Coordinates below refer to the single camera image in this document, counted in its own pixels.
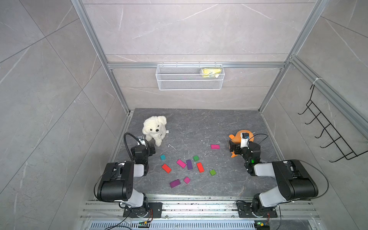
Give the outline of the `magenta rectangular block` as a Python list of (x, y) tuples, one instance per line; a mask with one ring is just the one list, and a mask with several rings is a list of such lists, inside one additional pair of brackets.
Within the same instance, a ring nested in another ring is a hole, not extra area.
[(217, 145), (217, 144), (211, 144), (210, 147), (211, 147), (212, 150), (214, 150), (214, 149), (215, 150), (217, 150), (217, 149), (219, 150), (220, 149), (220, 145)]

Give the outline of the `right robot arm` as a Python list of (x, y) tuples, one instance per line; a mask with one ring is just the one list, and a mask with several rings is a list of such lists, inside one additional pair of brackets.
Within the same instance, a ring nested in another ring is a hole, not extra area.
[(307, 172), (301, 160), (261, 162), (261, 146), (254, 142), (254, 137), (245, 130), (236, 135), (229, 135), (229, 150), (232, 157), (239, 155), (245, 160), (244, 166), (251, 176), (272, 177), (277, 185), (262, 193), (255, 194), (252, 203), (238, 205), (240, 212), (251, 212), (255, 217), (272, 217), (276, 206), (296, 200), (316, 199), (321, 195), (317, 184)]

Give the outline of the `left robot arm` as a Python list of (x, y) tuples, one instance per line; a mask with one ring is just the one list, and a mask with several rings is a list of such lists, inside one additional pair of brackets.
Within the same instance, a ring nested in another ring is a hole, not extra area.
[(94, 186), (94, 196), (98, 201), (118, 203), (128, 208), (134, 217), (153, 218), (147, 196), (133, 188), (134, 178), (144, 177), (149, 171), (149, 157), (155, 154), (155, 147), (143, 136), (131, 133), (123, 135), (130, 161), (108, 163)]

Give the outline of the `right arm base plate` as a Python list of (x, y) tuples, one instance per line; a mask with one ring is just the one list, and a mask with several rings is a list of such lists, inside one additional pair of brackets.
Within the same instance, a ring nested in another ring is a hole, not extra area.
[(236, 201), (236, 207), (240, 218), (277, 218), (275, 207), (264, 208), (262, 205), (245, 201)]

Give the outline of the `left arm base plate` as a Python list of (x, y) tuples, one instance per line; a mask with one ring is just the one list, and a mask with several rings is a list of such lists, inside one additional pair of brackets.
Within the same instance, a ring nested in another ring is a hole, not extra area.
[(163, 211), (163, 203), (161, 202), (149, 202), (144, 204), (140, 208), (129, 208), (125, 206), (123, 217), (130, 218), (161, 218)]

